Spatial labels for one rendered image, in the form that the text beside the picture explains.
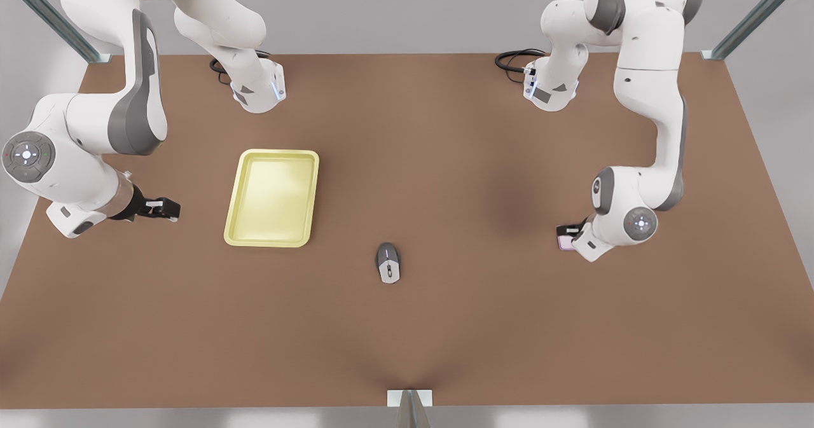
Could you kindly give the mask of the yellow rectangular tray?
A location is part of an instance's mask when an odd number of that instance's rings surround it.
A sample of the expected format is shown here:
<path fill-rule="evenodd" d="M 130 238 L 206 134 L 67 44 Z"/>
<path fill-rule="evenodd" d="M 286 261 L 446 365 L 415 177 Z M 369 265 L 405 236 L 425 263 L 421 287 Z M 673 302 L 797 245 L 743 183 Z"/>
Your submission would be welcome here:
<path fill-rule="evenodd" d="M 310 150 L 248 149 L 238 161 L 224 241 L 238 247 L 308 242 L 319 156 Z"/>

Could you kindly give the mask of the grey computer mouse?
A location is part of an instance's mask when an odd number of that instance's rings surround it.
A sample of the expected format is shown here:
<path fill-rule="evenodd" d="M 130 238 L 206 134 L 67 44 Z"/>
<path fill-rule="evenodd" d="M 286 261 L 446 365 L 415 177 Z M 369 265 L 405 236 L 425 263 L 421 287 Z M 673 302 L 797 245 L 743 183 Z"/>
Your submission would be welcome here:
<path fill-rule="evenodd" d="M 400 262 L 401 257 L 399 257 L 399 252 L 392 243 L 384 242 L 379 245 L 375 265 L 384 283 L 392 284 L 399 280 Z"/>

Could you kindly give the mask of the silver frame post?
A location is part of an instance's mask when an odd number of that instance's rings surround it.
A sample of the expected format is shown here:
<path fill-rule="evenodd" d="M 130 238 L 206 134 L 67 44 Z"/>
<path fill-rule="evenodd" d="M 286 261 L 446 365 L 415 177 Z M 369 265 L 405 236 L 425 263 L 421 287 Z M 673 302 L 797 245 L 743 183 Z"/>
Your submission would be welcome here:
<path fill-rule="evenodd" d="M 784 2 L 785 0 L 759 0 L 715 48 L 700 51 L 703 60 L 725 60 Z"/>
<path fill-rule="evenodd" d="M 47 0 L 22 1 L 90 65 L 110 62 L 110 54 L 98 52 Z"/>
<path fill-rule="evenodd" d="M 387 391 L 387 407 L 398 407 L 396 428 L 431 428 L 425 407 L 432 405 L 429 389 Z"/>

